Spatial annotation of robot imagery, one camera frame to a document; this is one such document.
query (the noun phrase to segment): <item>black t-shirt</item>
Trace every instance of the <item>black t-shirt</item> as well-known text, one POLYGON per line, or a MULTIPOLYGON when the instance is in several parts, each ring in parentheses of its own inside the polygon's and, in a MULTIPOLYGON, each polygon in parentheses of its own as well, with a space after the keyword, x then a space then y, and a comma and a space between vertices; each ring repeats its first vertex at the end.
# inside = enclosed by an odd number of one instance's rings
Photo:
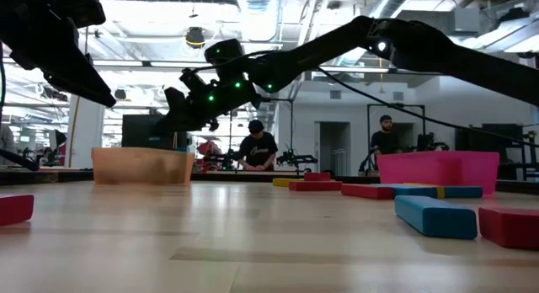
POLYGON ((239 147, 241 157, 246 157, 245 162, 256 167, 264 165, 271 155, 277 153, 277 145, 273 136, 264 132, 262 137, 255 139, 247 136, 243 139, 239 147))
POLYGON ((398 137, 393 132, 378 131, 372 135, 371 147, 378 147, 381 154, 393 154, 399 149, 398 137))

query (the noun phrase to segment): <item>plastic bin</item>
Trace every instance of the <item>plastic bin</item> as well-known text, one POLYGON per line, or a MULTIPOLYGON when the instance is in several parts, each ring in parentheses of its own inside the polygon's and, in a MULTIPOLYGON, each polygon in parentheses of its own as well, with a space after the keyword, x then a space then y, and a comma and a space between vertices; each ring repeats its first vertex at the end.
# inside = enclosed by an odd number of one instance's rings
POLYGON ((138 147, 93 148, 96 184, 188 184, 194 153, 138 147))
POLYGON ((432 151, 383 155, 377 159, 383 184, 480 186, 483 195, 496 189, 497 152, 432 151))

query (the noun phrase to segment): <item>pink bin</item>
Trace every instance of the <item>pink bin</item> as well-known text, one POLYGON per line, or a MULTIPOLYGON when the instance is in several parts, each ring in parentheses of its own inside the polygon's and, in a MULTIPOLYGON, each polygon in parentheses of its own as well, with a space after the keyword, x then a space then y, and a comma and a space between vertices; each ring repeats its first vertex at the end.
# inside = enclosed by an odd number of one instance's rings
POLYGON ((382 184, 481 186, 483 195, 494 193, 498 166, 496 152, 413 152, 378 158, 382 184))

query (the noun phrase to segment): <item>blue block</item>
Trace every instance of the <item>blue block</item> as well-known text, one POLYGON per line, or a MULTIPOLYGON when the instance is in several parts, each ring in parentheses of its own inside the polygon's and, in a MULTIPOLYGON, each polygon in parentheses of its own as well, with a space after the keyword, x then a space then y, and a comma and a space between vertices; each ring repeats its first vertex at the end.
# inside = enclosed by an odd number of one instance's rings
POLYGON ((483 188, 467 186, 444 187, 446 198, 482 198, 483 188))
POLYGON ((425 196, 395 197, 395 213, 427 237, 475 239, 475 212, 461 205, 425 196))
POLYGON ((407 186, 404 184, 373 184, 378 187, 393 188, 395 196, 397 195, 413 195, 413 196, 428 196, 438 198, 438 191, 433 187, 416 187, 407 186))

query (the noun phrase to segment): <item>tan wooden bin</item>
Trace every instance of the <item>tan wooden bin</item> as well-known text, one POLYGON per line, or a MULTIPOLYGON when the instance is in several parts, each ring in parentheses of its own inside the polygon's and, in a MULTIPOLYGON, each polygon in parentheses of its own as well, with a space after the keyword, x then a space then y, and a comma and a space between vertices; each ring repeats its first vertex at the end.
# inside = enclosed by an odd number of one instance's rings
POLYGON ((188 184, 194 153, 138 147, 92 149, 96 184, 188 184))

